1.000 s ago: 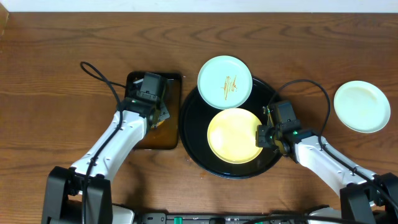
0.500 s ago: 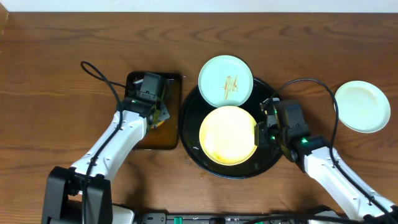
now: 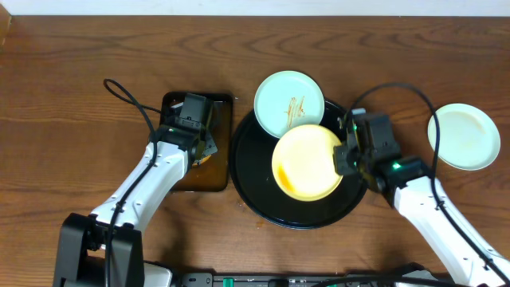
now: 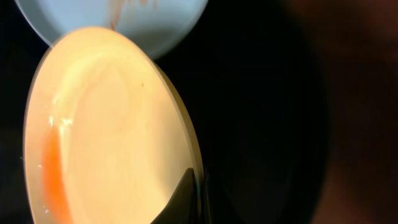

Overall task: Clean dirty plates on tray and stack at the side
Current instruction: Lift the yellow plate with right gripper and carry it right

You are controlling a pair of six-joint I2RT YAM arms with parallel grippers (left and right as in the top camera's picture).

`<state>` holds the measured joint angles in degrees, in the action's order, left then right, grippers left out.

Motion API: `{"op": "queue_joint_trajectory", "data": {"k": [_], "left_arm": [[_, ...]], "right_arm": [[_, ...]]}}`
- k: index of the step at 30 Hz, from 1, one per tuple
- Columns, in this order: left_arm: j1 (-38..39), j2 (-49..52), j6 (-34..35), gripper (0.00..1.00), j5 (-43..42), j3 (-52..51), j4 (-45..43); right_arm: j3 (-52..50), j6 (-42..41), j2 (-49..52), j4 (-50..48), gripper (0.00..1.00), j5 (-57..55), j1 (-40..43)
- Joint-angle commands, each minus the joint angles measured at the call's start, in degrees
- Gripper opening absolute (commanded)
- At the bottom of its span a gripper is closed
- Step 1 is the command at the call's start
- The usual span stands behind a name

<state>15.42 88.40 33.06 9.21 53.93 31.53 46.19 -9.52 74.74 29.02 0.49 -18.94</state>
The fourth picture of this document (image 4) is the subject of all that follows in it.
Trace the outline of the yellow plate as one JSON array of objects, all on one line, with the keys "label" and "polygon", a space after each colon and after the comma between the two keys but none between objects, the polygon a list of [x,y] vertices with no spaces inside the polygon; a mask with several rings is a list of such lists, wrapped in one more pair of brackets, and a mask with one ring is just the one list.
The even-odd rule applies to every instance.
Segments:
[{"label": "yellow plate", "polygon": [[188,111],[166,74],[102,27],[62,37],[42,58],[24,122],[35,223],[151,223],[203,165]]}]

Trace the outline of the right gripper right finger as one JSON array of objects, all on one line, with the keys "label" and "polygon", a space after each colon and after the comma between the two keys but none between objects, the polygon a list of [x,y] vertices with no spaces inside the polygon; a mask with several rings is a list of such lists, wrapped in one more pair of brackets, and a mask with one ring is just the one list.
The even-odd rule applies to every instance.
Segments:
[{"label": "right gripper right finger", "polygon": [[210,197],[210,176],[205,174],[201,187],[201,223],[213,224]]}]

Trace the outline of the light blue plate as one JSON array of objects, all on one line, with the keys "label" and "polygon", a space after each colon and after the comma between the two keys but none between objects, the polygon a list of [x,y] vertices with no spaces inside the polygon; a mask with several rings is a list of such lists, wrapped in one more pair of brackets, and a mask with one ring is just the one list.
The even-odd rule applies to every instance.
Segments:
[{"label": "light blue plate", "polygon": [[[193,29],[207,0],[125,1],[115,31],[131,39],[152,60],[167,54]],[[16,0],[36,34],[49,46],[82,27],[111,26],[108,0]]]}]

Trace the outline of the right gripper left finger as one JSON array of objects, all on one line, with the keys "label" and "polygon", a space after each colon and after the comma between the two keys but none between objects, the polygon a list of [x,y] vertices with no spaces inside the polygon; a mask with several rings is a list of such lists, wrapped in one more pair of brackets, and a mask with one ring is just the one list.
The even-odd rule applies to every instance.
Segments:
[{"label": "right gripper left finger", "polygon": [[169,202],[151,224],[196,224],[197,185],[193,168],[188,168]]}]

